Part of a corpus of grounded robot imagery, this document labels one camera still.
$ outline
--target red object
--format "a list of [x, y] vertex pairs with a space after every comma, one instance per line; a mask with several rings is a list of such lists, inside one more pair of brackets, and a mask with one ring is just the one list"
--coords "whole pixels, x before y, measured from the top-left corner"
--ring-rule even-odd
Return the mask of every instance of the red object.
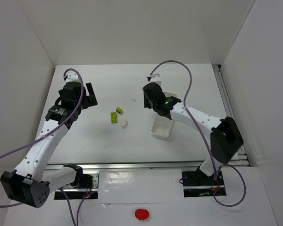
[[146, 220], [149, 217], [149, 211], [144, 209], [138, 209], [135, 211], [135, 217], [139, 220]]

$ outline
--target purple cable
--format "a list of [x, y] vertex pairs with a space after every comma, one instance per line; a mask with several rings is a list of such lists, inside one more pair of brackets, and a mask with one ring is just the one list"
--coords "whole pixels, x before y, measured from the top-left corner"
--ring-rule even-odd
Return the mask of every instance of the purple cable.
[[[59, 128], [61, 128], [73, 115], [74, 113], [77, 111], [77, 109], [80, 107], [80, 104], [81, 104], [81, 101], [82, 101], [82, 98], [83, 98], [83, 91], [84, 91], [84, 84], [83, 84], [83, 79], [80, 75], [80, 73], [73, 69], [73, 68], [68, 68], [64, 74], [63, 74], [63, 77], [66, 78], [66, 73], [69, 72], [69, 71], [73, 71], [75, 72], [78, 77], [79, 77], [79, 80], [81, 82], [81, 94], [80, 94], [80, 98], [79, 98], [79, 102], [77, 103], [77, 105], [75, 106], [74, 110], [71, 112], [71, 114], [60, 124], [58, 125], [56, 128], [54, 128], [52, 131], [48, 132], [47, 134], [45, 134], [43, 137], [39, 138], [39, 139], [36, 139], [35, 141], [33, 141], [32, 143], [29, 143], [27, 145], [24, 145], [22, 147], [19, 147], [19, 148], [16, 148], [10, 152], [6, 152], [5, 154], [2, 154], [0, 155], [0, 159], [12, 154], [12, 153], [15, 153], [15, 152], [18, 152], [24, 148], [27, 148], [27, 147], [30, 147], [36, 143], [38, 143], [39, 141], [43, 140], [45, 137], [49, 136], [50, 134], [54, 133], [55, 131], [57, 131]], [[18, 205], [21, 205], [22, 203], [16, 203], [16, 204], [11, 204], [11, 205], [0, 205], [0, 208], [9, 208], [9, 207], [13, 207], [13, 206], [18, 206]]]
[[74, 214], [73, 214], [72, 209], [71, 209], [71, 204], [70, 204], [68, 195], [67, 195], [66, 192], [64, 192], [64, 190], [63, 190], [62, 188], [60, 188], [59, 190], [63, 193], [63, 195], [65, 196], [65, 198], [66, 198], [66, 200], [67, 200], [68, 207], [69, 207], [69, 212], [70, 212], [70, 216], [71, 216], [72, 222], [73, 222], [74, 226], [77, 226], [77, 225], [75, 224], [75, 218], [74, 218]]
[[[157, 66], [151, 71], [150, 75], [153, 74], [153, 73], [156, 71], [156, 69], [158, 69], [161, 65], [163, 65], [163, 64], [165, 64], [165, 63], [177, 63], [177, 64], [180, 64], [180, 65], [183, 66], [185, 69], [187, 69], [187, 71], [188, 71], [188, 73], [189, 73], [189, 76], [190, 76], [190, 83], [189, 83], [189, 86], [188, 86], [188, 90], [186, 91], [186, 93], [185, 93], [185, 95], [184, 95], [184, 99], [183, 99], [183, 105], [184, 105], [184, 107], [186, 107], [186, 99], [187, 99], [187, 96], [188, 96], [188, 94], [189, 94], [189, 92], [190, 92], [190, 89], [191, 89], [191, 86], [192, 86], [192, 73], [191, 73], [190, 69], [189, 69], [185, 64], [183, 64], [183, 63], [181, 63], [181, 62], [179, 62], [179, 61], [176, 61], [176, 60], [166, 60], [166, 61], [160, 63], [159, 65], [157, 65]], [[190, 116], [190, 118], [191, 118], [191, 119], [193, 120], [193, 122], [195, 123], [195, 125], [196, 125], [196, 127], [197, 127], [197, 129], [198, 129], [198, 131], [199, 131], [199, 133], [200, 133], [200, 135], [201, 135], [201, 137], [202, 137], [202, 139], [203, 139], [203, 141], [204, 141], [206, 147], [207, 147], [208, 154], [209, 154], [209, 156], [210, 156], [210, 158], [211, 158], [212, 165], [213, 165], [213, 169], [214, 169], [214, 180], [217, 180], [217, 176], [218, 176], [219, 171], [221, 170], [221, 167], [220, 167], [218, 170], [216, 170], [216, 165], [215, 165], [215, 162], [214, 162], [213, 154], [212, 154], [212, 152], [211, 152], [211, 149], [210, 149], [210, 147], [209, 147], [209, 145], [208, 145], [208, 142], [207, 142], [207, 140], [206, 140], [206, 138], [205, 138], [205, 136], [204, 136], [204, 134], [203, 134], [203, 132], [202, 132], [200, 126], [198, 125], [197, 121], [195, 120], [194, 116], [191, 114], [191, 112], [189, 111], [188, 108], [186, 108], [186, 111], [187, 111], [188, 115]], [[231, 166], [231, 165], [228, 165], [228, 166], [231, 167], [231, 168], [233, 168], [233, 169], [239, 174], [239, 176], [240, 176], [240, 178], [241, 178], [241, 180], [242, 180], [242, 183], [243, 183], [243, 186], [244, 186], [244, 194], [243, 194], [243, 197], [241, 198], [241, 200], [240, 200], [239, 202], [237, 202], [237, 203], [235, 203], [235, 204], [233, 204], [233, 205], [226, 205], [226, 204], [222, 204], [221, 202], [219, 202], [219, 201], [216, 199], [216, 197], [215, 197], [216, 192], [217, 192], [218, 190], [220, 190], [220, 189], [216, 190], [216, 191], [214, 192], [213, 196], [214, 196], [214, 199], [216, 200], [216, 202], [217, 202], [218, 204], [220, 204], [220, 205], [222, 205], [222, 206], [226, 206], [226, 207], [233, 207], [233, 206], [239, 205], [239, 204], [244, 200], [245, 195], [246, 195], [246, 185], [245, 185], [245, 181], [244, 181], [244, 179], [243, 179], [241, 173], [240, 173], [234, 166]]]
[[87, 198], [88, 195], [91, 195], [95, 192], [90, 192], [89, 194], [87, 194], [83, 199], [82, 201], [80, 202], [80, 205], [79, 207], [77, 208], [77, 212], [76, 212], [76, 226], [79, 226], [79, 212], [80, 212], [80, 208], [81, 208], [81, 205], [83, 204], [84, 200]]

